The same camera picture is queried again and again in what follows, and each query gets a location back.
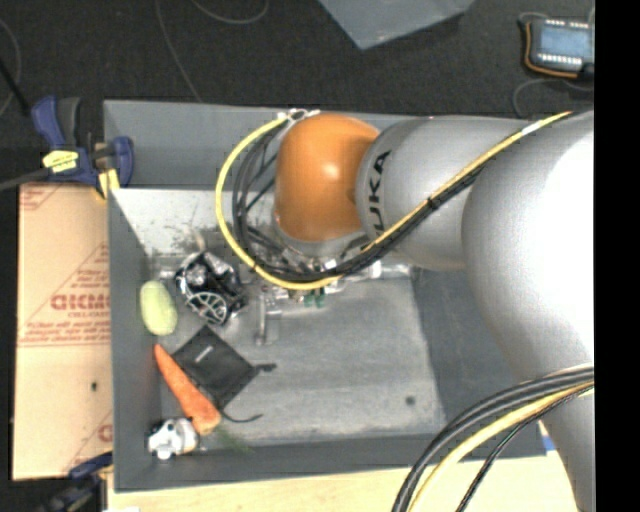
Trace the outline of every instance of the yellow cable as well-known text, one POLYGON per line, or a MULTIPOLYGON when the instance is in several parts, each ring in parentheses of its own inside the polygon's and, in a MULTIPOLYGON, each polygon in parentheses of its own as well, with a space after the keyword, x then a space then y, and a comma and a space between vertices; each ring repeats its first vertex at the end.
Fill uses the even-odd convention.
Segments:
POLYGON ((534 416, 554 402, 557 402, 558 400, 561 400, 562 398, 575 393, 576 391, 580 391, 589 386, 592 386, 593 383, 593 381, 589 381, 584 384, 579 384, 572 388, 565 389, 563 391, 558 391, 557 393, 553 393, 544 398, 540 398, 535 402, 531 402, 530 404, 524 405, 519 409, 516 409, 515 411, 501 416, 495 422, 491 423, 490 425, 476 432, 474 435, 465 439, 462 443, 456 446, 449 453, 449 455, 442 459, 442 461, 437 466, 435 466, 431 473, 429 473, 429 475, 425 478, 423 484, 416 493, 415 498, 409 505, 409 511, 421 509, 424 505, 424 503, 421 502, 424 502, 425 497, 435 486, 436 482, 442 476, 442 474, 451 466, 454 466, 455 464, 460 462, 460 460, 462 460, 468 453, 476 449, 482 443, 496 436, 503 430, 506 430, 509 427, 512 427, 517 423, 520 423, 521 421, 534 416))
POLYGON ((244 149, 249 144, 251 144, 254 140, 258 139, 263 134, 269 132, 270 130, 274 129, 275 127, 279 126, 280 124, 284 123, 287 120, 288 120, 287 117, 281 117, 262 125, 260 128, 251 132, 244 139, 242 139, 242 141, 229 154, 224 164, 222 165, 222 168, 220 169, 220 174, 218 175, 218 180, 216 182, 216 189, 215 189, 216 218, 220 226, 220 231, 222 232, 222 235, 224 236, 225 240, 227 241, 227 243, 229 244, 233 252, 242 261, 244 261, 244 263, 246 263, 250 268, 254 269, 260 277, 262 277, 263 279, 265 279, 266 281, 272 284, 281 286, 282 288, 288 288, 290 290, 304 290, 304 291, 315 290, 316 288, 323 288, 333 283, 334 281, 337 281, 342 276, 328 277, 325 279, 320 279, 318 281, 312 281, 308 283, 296 283, 292 281, 285 281, 283 279, 280 279, 278 277, 275 277, 269 274, 266 270, 259 267, 256 264, 256 262, 253 260, 253 258, 251 258, 251 256, 249 256, 246 253, 246 251, 242 247, 240 247, 240 245, 235 240, 235 238, 233 238, 233 235, 231 234, 231 231, 229 230, 229 226, 227 225, 227 222, 225 221, 224 215, 222 213, 222 189, 224 187, 224 182, 227 178, 227 174, 229 173, 229 170, 233 165, 233 162, 236 160, 236 158, 238 158, 240 153, 242 153, 242 151, 244 151, 244 149))
POLYGON ((561 112, 560 114, 556 114, 556 115, 541 119, 540 121, 536 121, 535 123, 532 123, 532 124, 524 127, 519 132, 514 133, 513 135, 510 135, 509 137, 504 139, 502 142, 499 142, 498 144, 493 146, 491 149, 489 149, 486 153, 483 153, 478 158, 476 158, 473 162, 471 162, 470 164, 465 166, 453 178, 449 179, 443 185, 440 185, 440 187, 438 187, 435 192, 433 192, 429 197, 427 197, 424 201, 422 201, 420 204, 418 204, 418 206, 416 206, 412 211, 410 211, 404 217, 402 217, 399 221, 397 221, 387 231, 382 233, 373 242, 371 242, 369 245, 367 245, 363 250, 366 251, 366 250, 370 249, 371 247, 373 247, 374 245, 379 244, 380 242, 382 242, 383 240, 385 240, 386 238, 391 236, 398 229, 400 229, 403 225, 405 225, 408 221, 410 221, 411 218, 414 215, 416 215, 418 213, 418 211, 420 211, 420 209, 422 207, 424 207, 429 201, 436 200, 438 198, 438 196, 441 195, 443 192, 445 192, 449 187, 460 183, 464 178, 466 178, 468 175, 470 175, 475 169, 477 169, 478 167, 480 167, 481 165, 486 163, 489 159, 491 159, 494 156, 496 156, 503 149, 506 149, 507 147, 511 146, 511 144, 513 144, 514 142, 519 141, 525 135, 527 135, 527 134, 529 134, 531 132, 534 132, 536 130, 539 130, 543 126, 546 126, 546 125, 548 125, 550 123, 553 123, 553 122, 557 121, 558 119, 569 115, 570 113, 571 112, 561 112))
MULTIPOLYGON (((440 194, 442 194, 443 192, 445 192, 449 187, 454 186, 457 183, 459 183, 460 181, 462 181, 469 174, 471 174, 475 169, 477 169, 479 166, 483 165, 489 159, 493 158, 500 151, 502 151, 503 149, 509 147, 514 142, 517 142, 518 140, 520 140, 525 135, 540 129, 543 126, 546 126, 546 125, 548 125, 550 123, 553 123, 554 121, 557 121, 558 119, 560 119, 562 117, 565 117, 565 116, 569 115, 570 113, 571 112, 562 112, 560 114, 556 114, 556 115, 547 117, 547 118, 542 119, 540 121, 536 121, 535 123, 532 123, 532 124, 526 126, 525 128, 523 128, 519 132, 514 133, 513 135, 511 135, 511 136, 507 137, 506 139, 504 139, 502 142, 499 142, 498 144, 493 146, 487 152, 483 153, 478 158, 476 158, 473 162, 471 162, 470 164, 465 166, 464 169, 462 169, 453 178, 451 178, 446 183, 441 185, 427 199, 422 201, 411 212, 409 212, 407 215, 405 215, 400 220, 398 220, 393 226, 391 226, 391 228, 386 230, 378 238, 376 238, 373 242, 369 243, 366 247, 364 247, 362 249, 362 252, 365 252, 365 251, 369 250, 374 245, 379 244, 380 242, 384 241, 389 236, 394 234, 398 229, 400 229, 407 222, 409 222, 428 201, 433 201, 433 200, 437 199, 438 196, 440 194)), ((258 266, 256 261, 253 258, 251 258, 251 256, 249 256, 249 254, 247 254, 247 252, 238 244, 238 242, 235 240, 235 238, 233 238, 233 235, 231 234, 231 231, 229 230, 229 226, 227 225, 227 223, 226 223, 226 221, 224 219, 224 215, 222 213, 222 189, 224 187, 224 183, 226 181, 227 174, 229 173, 229 171, 231 169, 231 166, 233 165, 235 160, 238 158, 240 153, 242 153, 242 151, 244 151, 244 149, 249 144, 251 144, 253 141, 257 140, 259 137, 261 137, 263 134, 269 132, 273 128, 275 128, 275 127, 279 126, 280 124, 288 121, 289 119, 290 118, 287 117, 287 116, 282 116, 282 117, 279 117, 277 119, 274 119, 273 121, 270 121, 270 122, 262 125, 258 129, 254 130, 249 135, 247 135, 244 139, 242 139, 242 141, 240 141, 240 143, 233 149, 233 151, 231 151, 231 153, 229 154, 227 159, 224 161, 224 163, 222 165, 222 168, 220 169, 220 174, 218 175, 218 180, 216 181, 216 188, 215 188, 216 218, 218 220, 218 224, 220 226, 220 230, 222 232, 222 235, 224 236, 225 240, 227 241, 227 243, 229 244, 229 246, 231 247, 233 252, 244 263, 246 263, 250 268, 254 269, 256 271, 256 273, 260 277, 262 277, 265 281, 268 281, 268 282, 270 282, 272 284, 275 284, 277 286, 280 286, 282 288, 287 288, 289 290, 311 291, 311 290, 315 290, 315 289, 318 289, 318 288, 323 288, 323 287, 333 283, 334 281, 337 281, 338 279, 340 279, 342 277, 342 275, 326 277, 324 279, 318 279, 316 281, 309 281, 309 282, 304 283, 304 282, 286 281, 284 279, 280 279, 279 277, 276 277, 276 276, 270 274, 269 272, 264 270, 262 267, 258 266)))

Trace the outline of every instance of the orange carrot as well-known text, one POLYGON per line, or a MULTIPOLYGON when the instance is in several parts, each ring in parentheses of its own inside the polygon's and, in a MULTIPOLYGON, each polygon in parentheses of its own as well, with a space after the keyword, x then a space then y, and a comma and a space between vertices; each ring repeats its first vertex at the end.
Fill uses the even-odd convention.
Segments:
POLYGON ((196 432, 201 435, 211 433, 221 420, 218 409, 191 382, 162 345, 156 343, 153 353, 160 373, 178 399, 184 415, 191 419, 196 432))

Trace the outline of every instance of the cardboard sheet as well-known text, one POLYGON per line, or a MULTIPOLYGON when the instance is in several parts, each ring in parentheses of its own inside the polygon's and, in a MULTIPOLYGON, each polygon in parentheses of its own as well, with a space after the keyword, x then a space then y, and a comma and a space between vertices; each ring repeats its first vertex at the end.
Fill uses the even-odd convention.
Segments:
POLYGON ((65 475, 113 439, 106 202, 20 190, 13 478, 65 475))

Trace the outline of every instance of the green vegetable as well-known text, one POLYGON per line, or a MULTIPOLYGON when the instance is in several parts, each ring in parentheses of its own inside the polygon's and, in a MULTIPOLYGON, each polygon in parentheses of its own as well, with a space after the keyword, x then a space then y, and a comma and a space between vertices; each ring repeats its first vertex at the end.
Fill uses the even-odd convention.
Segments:
POLYGON ((156 336, 171 334, 178 325, 178 311, 169 290, 160 281, 147 281, 140 288, 142 321, 156 336))

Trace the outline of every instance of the blue clamp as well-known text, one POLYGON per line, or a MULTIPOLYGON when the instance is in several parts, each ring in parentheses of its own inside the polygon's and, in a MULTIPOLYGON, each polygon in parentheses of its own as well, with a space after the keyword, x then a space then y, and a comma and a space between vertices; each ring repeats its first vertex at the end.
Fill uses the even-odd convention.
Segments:
POLYGON ((41 503, 34 512, 76 512, 96 497, 104 498, 104 481, 96 472, 112 464, 113 453, 107 452, 74 467, 67 475, 70 485, 41 503))
POLYGON ((133 143, 128 137, 116 137, 106 150, 89 153, 78 146, 75 137, 76 113, 79 98, 65 98, 60 101, 55 96, 46 96, 31 109, 31 118, 36 131, 47 141, 50 153, 44 158, 49 181, 78 181, 86 183, 101 192, 100 176, 105 170, 97 169, 93 160, 113 157, 119 186, 126 186, 133 174, 133 143))

